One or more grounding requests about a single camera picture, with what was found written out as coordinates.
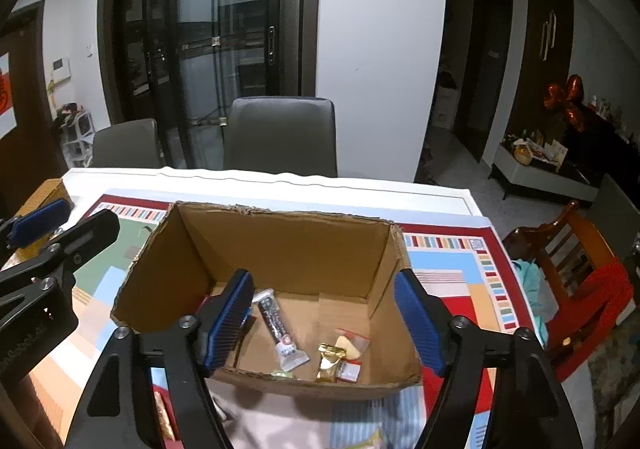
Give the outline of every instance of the red border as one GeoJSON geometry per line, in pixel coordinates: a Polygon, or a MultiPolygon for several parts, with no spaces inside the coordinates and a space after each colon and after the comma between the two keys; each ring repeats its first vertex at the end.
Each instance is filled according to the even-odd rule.
{"type": "Polygon", "coordinates": [[[84,213],[82,218],[86,218],[95,208],[101,203],[110,203],[114,205],[130,205],[133,207],[146,207],[148,209],[158,209],[159,211],[166,211],[169,209],[171,202],[159,202],[157,200],[142,200],[140,198],[127,198],[126,196],[114,196],[111,194],[103,194],[97,201],[84,213]]]}
{"type": "Polygon", "coordinates": [[[491,227],[449,227],[446,225],[418,225],[418,224],[399,224],[405,233],[418,233],[428,235],[445,235],[445,236],[480,236],[484,239],[484,242],[489,249],[489,253],[494,260],[495,268],[500,274],[504,288],[509,294],[513,310],[518,318],[520,326],[526,326],[534,329],[531,316],[529,315],[529,308],[524,301],[524,296],[520,289],[520,285],[515,278],[513,269],[511,269],[511,262],[504,255],[502,246],[496,238],[494,231],[491,227]]]}

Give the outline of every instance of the red garment on chair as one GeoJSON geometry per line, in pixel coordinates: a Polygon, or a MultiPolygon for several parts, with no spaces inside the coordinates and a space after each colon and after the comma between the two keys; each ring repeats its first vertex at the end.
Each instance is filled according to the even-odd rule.
{"type": "Polygon", "coordinates": [[[548,346],[559,345],[573,336],[602,309],[596,326],[572,355],[556,366],[556,377],[564,381],[580,366],[604,340],[616,324],[616,318],[634,295],[625,267],[618,260],[600,267],[588,275],[578,290],[563,303],[546,324],[548,346]]]}

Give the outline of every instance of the door handle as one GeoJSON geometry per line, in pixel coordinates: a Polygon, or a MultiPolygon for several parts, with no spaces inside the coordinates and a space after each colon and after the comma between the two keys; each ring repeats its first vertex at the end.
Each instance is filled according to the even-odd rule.
{"type": "Polygon", "coordinates": [[[538,56],[543,61],[546,61],[546,52],[548,50],[548,46],[549,46],[549,22],[545,22],[545,24],[542,25],[542,36],[540,36],[540,52],[538,53],[538,56]]]}
{"type": "Polygon", "coordinates": [[[558,17],[556,16],[556,12],[552,10],[549,13],[549,23],[551,24],[551,48],[556,46],[556,24],[558,23],[558,17]]]}
{"type": "Polygon", "coordinates": [[[276,60],[276,28],[274,26],[269,27],[267,36],[267,57],[269,66],[273,66],[276,60]]]}

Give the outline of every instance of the patterned tablecloth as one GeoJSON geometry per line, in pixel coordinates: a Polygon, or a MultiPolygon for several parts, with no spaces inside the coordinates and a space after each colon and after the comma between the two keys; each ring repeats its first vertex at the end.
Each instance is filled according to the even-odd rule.
{"type": "MultiPolygon", "coordinates": [[[[167,207],[167,202],[104,195],[88,212],[113,210],[120,219],[120,235],[76,272],[73,307],[79,327],[31,372],[45,411],[63,439],[82,388],[115,328],[110,311],[116,292],[167,207]]],[[[335,212],[345,209],[335,208],[335,212]]],[[[364,214],[361,208],[353,213],[364,214]]],[[[366,214],[385,217],[384,211],[376,209],[366,214]]],[[[412,267],[425,289],[442,298],[453,314],[466,315],[482,328],[513,333],[520,325],[532,327],[513,268],[486,219],[466,217],[466,225],[475,222],[476,227],[437,224],[442,216],[423,218],[422,224],[401,224],[412,267]]],[[[166,385],[161,370],[154,370],[153,377],[155,383],[166,385]]],[[[482,445],[494,379],[494,372],[485,370],[469,448],[482,445]]],[[[238,449],[288,445],[340,449],[367,439],[376,429],[383,432],[388,447],[411,448],[440,384],[441,379],[425,369],[424,387],[410,387],[378,400],[330,402],[263,395],[211,379],[207,382],[231,419],[226,429],[238,449]]]]}

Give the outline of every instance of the teal cloth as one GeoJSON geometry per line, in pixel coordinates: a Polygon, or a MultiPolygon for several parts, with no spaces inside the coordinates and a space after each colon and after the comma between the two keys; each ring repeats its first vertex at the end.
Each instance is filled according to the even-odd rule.
{"type": "Polygon", "coordinates": [[[545,322],[542,319],[542,304],[540,303],[540,282],[544,277],[544,274],[540,270],[540,267],[535,263],[529,263],[523,259],[517,259],[512,261],[513,267],[516,269],[518,279],[522,283],[524,294],[529,301],[529,306],[533,312],[533,319],[540,332],[540,338],[542,339],[542,346],[546,346],[549,341],[549,334],[546,331],[545,322]]]}

